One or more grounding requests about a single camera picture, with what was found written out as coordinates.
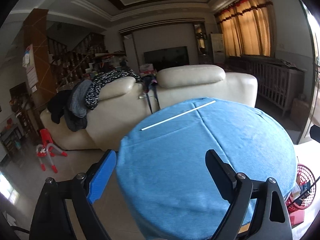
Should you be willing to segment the red plastic basket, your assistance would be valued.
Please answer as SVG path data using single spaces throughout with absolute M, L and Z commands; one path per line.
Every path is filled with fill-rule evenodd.
M 308 208 L 316 195 L 316 178 L 303 164 L 297 165 L 296 184 L 286 200 L 288 213 Z

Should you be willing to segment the red white toy stand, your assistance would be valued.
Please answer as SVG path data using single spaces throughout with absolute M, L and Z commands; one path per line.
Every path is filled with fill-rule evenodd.
M 40 167 L 43 171 L 46 170 L 46 167 L 42 159 L 47 158 L 49 160 L 49 164 L 52 171 L 54 173 L 57 173 L 58 171 L 52 160 L 52 157 L 56 155 L 67 157 L 68 154 L 54 144 L 48 129 L 46 128 L 41 129 L 40 136 L 41 136 L 42 143 L 36 146 L 36 156 L 40 162 Z

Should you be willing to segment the cardboard box on floor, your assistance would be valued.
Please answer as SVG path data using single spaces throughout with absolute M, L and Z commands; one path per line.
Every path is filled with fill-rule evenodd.
M 305 101 L 299 100 L 298 98 L 294 98 L 290 113 L 290 120 L 292 120 L 300 130 L 303 130 L 308 116 L 309 104 Z

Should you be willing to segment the blue round tablecloth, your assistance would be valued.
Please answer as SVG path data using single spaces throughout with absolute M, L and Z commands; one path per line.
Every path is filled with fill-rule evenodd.
M 140 129 L 216 100 L 156 127 Z M 297 163 L 285 129 L 242 103 L 199 98 L 157 111 L 120 143 L 116 174 L 129 210 L 146 239 L 209 239 L 229 204 L 206 167 L 208 150 L 254 180 L 274 178 L 283 196 Z

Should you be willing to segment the black garment on sofa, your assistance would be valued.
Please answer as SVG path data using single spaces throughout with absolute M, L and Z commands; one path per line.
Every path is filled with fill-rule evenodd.
M 47 105 L 51 113 L 51 120 L 60 124 L 61 118 L 64 117 L 67 128 L 72 132 L 77 132 L 87 127 L 87 118 L 79 118 L 68 109 L 71 100 L 72 90 L 62 90 L 52 97 Z

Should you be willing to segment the grey blue garment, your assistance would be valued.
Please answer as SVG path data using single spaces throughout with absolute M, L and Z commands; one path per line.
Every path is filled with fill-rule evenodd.
M 91 83 L 91 80 L 83 80 L 77 83 L 72 89 L 68 100 L 68 110 L 71 111 L 77 118 L 84 118 L 87 114 L 85 97 Z

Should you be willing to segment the white thin stick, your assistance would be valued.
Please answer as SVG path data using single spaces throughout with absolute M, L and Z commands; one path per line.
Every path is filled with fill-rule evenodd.
M 211 101 L 211 102 L 205 103 L 205 104 L 203 104 L 203 105 L 200 105 L 200 106 L 198 106 L 198 107 L 195 107 L 195 108 L 193 108 L 193 109 L 190 109 L 190 110 L 188 110 L 188 111 L 186 111 L 186 112 L 180 113 L 180 114 L 178 114 L 178 115 L 172 116 L 172 117 L 170 117 L 170 118 L 167 118 L 167 119 L 165 119 L 165 120 L 162 120 L 162 121 L 157 122 L 157 123 L 155 123 L 155 124 L 152 124 L 152 125 L 150 125 L 150 126 L 146 126 L 146 127 L 142 128 L 142 129 L 140 129 L 140 131 L 146 131 L 147 129 L 150 129 L 150 128 L 156 127 L 156 126 L 158 126 L 158 125 L 164 124 L 164 123 L 166 123 L 166 122 L 169 122 L 169 121 L 171 121 L 171 120 L 177 119 L 177 118 L 179 118 L 179 117 L 181 117 L 181 116 L 187 115 L 187 114 L 189 114 L 189 113 L 192 113 L 192 112 L 197 111 L 197 110 L 199 110 L 199 109 L 202 109 L 202 108 L 204 108 L 204 107 L 210 106 L 210 105 L 212 105 L 212 104 L 214 104 L 214 103 L 216 103 L 216 100 L 213 100 L 213 101 Z

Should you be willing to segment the black white dotted garment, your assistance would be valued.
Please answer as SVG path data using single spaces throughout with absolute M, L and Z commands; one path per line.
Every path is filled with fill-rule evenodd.
M 115 69 L 110 72 L 100 73 L 96 75 L 93 78 L 92 83 L 90 84 L 85 95 L 85 106 L 87 107 L 87 109 L 92 111 L 95 109 L 95 107 L 97 107 L 99 103 L 100 91 L 105 85 L 123 77 L 133 77 L 137 82 L 142 81 L 141 77 L 131 69 L 129 70 Z

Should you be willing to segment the cream leather sofa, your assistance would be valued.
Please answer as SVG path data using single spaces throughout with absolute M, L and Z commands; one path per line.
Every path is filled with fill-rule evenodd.
M 64 150 L 118 150 L 121 139 L 147 116 L 168 106 L 195 98 L 218 98 L 255 106 L 257 79 L 250 74 L 225 72 L 212 64 L 173 67 L 157 74 L 157 86 L 148 94 L 133 77 L 123 77 L 105 85 L 98 106 L 87 113 L 87 127 L 77 132 L 68 129 L 64 119 L 52 122 L 45 109 L 44 127 Z

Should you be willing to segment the brown wooden pillar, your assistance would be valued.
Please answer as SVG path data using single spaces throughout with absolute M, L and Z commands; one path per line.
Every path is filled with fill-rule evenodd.
M 24 47 L 32 46 L 30 58 L 34 61 L 33 77 L 37 78 L 37 82 L 30 88 L 37 108 L 46 105 L 56 94 L 48 55 L 47 14 L 47 9 L 33 9 L 23 22 Z

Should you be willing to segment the grey wooden crib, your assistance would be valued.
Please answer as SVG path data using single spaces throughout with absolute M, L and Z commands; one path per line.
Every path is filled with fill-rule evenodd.
M 258 94 L 279 107 L 283 114 L 303 92 L 304 72 L 290 62 L 268 56 L 241 55 L 228 57 L 226 64 L 231 70 L 256 77 Z

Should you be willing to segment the wooden staircase railing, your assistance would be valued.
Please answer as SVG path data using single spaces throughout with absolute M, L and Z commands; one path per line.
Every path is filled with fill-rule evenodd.
M 56 89 L 83 78 L 95 54 L 106 51 L 104 38 L 102 34 L 90 32 L 72 50 L 53 38 L 47 38 L 49 63 Z

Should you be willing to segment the white standing air conditioner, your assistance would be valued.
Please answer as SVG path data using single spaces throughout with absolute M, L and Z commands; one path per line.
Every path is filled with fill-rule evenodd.
M 222 34 L 210 34 L 214 63 L 224 63 L 225 46 Z

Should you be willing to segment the orange curtains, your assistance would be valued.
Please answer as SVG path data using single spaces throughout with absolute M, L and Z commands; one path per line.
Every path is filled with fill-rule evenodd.
M 215 14 L 225 54 L 275 55 L 276 18 L 272 0 L 237 0 Z

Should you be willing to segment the black flat television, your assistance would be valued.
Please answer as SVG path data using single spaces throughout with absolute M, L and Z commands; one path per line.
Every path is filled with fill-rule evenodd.
M 186 46 L 147 51 L 144 53 L 146 64 L 152 64 L 159 72 L 163 69 L 189 65 Z

